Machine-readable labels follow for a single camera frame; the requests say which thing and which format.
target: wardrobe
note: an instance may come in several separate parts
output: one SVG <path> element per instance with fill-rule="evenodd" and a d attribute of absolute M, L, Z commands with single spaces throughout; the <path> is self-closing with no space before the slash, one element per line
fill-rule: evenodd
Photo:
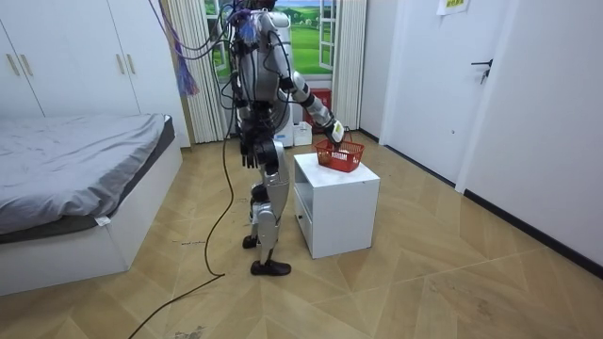
<path fill-rule="evenodd" d="M 0 117 L 168 114 L 189 146 L 147 0 L 0 0 L 0 25 Z"/>

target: white nightstand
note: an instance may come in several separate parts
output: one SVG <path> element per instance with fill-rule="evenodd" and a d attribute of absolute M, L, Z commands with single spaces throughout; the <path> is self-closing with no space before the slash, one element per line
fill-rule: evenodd
<path fill-rule="evenodd" d="M 312 258 L 370 247 L 380 178 L 362 163 L 350 173 L 295 155 L 295 214 Z"/>

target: white curtain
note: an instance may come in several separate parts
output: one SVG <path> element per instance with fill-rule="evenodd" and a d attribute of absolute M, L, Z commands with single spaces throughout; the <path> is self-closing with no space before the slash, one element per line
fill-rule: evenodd
<path fill-rule="evenodd" d="M 207 27 L 204 3 L 199 0 L 167 0 L 167 3 L 171 22 L 180 41 L 189 47 L 201 46 L 211 29 Z M 195 57 L 199 52 L 183 47 L 183 55 Z M 187 97 L 195 142 L 198 143 L 224 139 L 228 124 L 220 106 L 212 62 L 211 53 L 198 60 L 187 60 L 188 69 L 199 88 L 198 94 Z"/>
<path fill-rule="evenodd" d="M 337 0 L 333 110 L 350 129 L 360 124 L 367 0 Z"/>

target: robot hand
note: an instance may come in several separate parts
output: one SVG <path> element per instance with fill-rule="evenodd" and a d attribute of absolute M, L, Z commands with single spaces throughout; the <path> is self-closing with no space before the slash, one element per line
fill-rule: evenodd
<path fill-rule="evenodd" d="M 324 134 L 336 148 L 339 148 L 339 146 L 341 145 L 344 133 L 345 128 L 343 127 L 343 124 L 341 124 L 341 122 L 337 119 L 334 119 L 334 122 L 328 127 L 325 127 L 324 129 Z"/>

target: baseboard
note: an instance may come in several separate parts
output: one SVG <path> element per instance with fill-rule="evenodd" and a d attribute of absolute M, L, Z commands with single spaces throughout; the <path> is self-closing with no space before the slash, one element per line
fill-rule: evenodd
<path fill-rule="evenodd" d="M 423 166 L 421 163 L 419 163 L 418 161 L 415 161 L 412 157 L 394 149 L 393 147 L 389 146 L 389 145 L 385 145 L 385 148 L 388 149 L 389 151 L 403 157 L 404 159 L 410 161 L 411 163 L 413 163 L 415 166 L 417 166 L 418 168 L 425 170 L 426 172 L 428 172 L 429 174 L 431 174 L 432 176 L 434 176 L 435 178 L 439 179 L 440 181 L 442 181 L 444 184 L 454 188 L 454 183 L 452 183 L 450 180 L 446 179 L 445 177 L 441 176 L 440 174 L 434 172 L 431 169 L 426 168 L 425 166 Z"/>
<path fill-rule="evenodd" d="M 365 136 L 367 136 L 369 139 L 379 143 L 379 138 L 373 136 L 372 134 L 370 134 L 369 132 L 367 132 L 366 130 L 362 129 L 362 128 L 358 128 L 358 132 L 364 134 Z"/>
<path fill-rule="evenodd" d="M 479 206 L 487 209 L 488 211 L 492 212 L 494 215 L 498 216 L 499 218 L 509 222 L 517 229 L 523 231 L 525 234 L 540 241 L 545 246 L 556 251 L 558 254 L 564 256 L 565 258 L 567 258 L 574 264 L 586 269 L 587 271 L 596 275 L 596 277 L 598 277 L 599 279 L 603 280 L 603 266 L 597 264 L 596 262 L 594 262 L 591 259 L 585 257 L 584 255 L 578 253 L 577 251 L 572 250 L 571 248 L 567 247 L 559 240 L 540 231 L 539 229 L 535 228 L 534 226 L 528 224 L 526 221 L 510 214 L 509 212 L 503 210 L 502 208 L 494 205 L 493 203 L 491 203 L 491 202 L 487 201 L 486 199 L 480 197 L 479 195 L 473 193 L 469 189 L 466 189 L 464 191 L 464 195 L 469 200 L 471 200 L 474 203 L 478 204 Z"/>

